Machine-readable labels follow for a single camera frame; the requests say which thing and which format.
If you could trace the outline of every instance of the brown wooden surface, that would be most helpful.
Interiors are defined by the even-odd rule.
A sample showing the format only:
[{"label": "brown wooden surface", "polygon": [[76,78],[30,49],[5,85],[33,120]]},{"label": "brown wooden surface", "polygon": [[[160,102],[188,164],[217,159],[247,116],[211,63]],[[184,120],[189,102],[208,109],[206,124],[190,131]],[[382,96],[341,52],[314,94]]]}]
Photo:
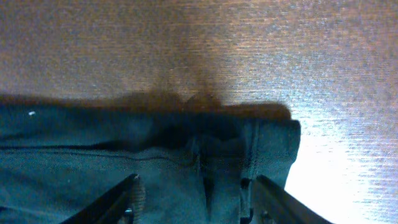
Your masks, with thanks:
[{"label": "brown wooden surface", "polygon": [[333,222],[397,223],[397,12],[376,0],[6,0],[0,92],[291,116],[302,141],[286,189]]}]

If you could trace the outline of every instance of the folded cloth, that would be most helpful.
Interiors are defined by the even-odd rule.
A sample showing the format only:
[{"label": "folded cloth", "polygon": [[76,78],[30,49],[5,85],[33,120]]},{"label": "folded cloth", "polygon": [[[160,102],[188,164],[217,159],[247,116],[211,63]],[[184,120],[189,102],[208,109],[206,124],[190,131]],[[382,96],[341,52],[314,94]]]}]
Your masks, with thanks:
[{"label": "folded cloth", "polygon": [[242,179],[283,187],[298,121],[209,113],[0,107],[0,223],[60,223],[129,174],[141,223],[239,223]]}]

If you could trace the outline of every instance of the fabric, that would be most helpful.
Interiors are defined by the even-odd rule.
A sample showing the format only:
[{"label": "fabric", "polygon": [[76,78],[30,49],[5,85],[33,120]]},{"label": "fabric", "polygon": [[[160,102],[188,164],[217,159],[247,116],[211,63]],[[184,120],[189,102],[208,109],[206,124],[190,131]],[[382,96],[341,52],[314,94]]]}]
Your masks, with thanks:
[{"label": "fabric", "polygon": [[242,179],[283,187],[298,121],[0,107],[0,223],[60,223],[129,174],[146,187],[141,223],[239,223]]}]

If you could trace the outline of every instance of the garment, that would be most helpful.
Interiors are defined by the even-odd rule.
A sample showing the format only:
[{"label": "garment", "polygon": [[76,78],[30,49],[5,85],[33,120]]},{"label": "garment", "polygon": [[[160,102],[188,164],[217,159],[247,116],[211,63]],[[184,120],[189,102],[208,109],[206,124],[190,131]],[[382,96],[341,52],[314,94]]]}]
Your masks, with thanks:
[{"label": "garment", "polygon": [[141,223],[239,223],[242,180],[283,187],[298,121],[0,107],[0,223],[60,223],[132,173]]}]

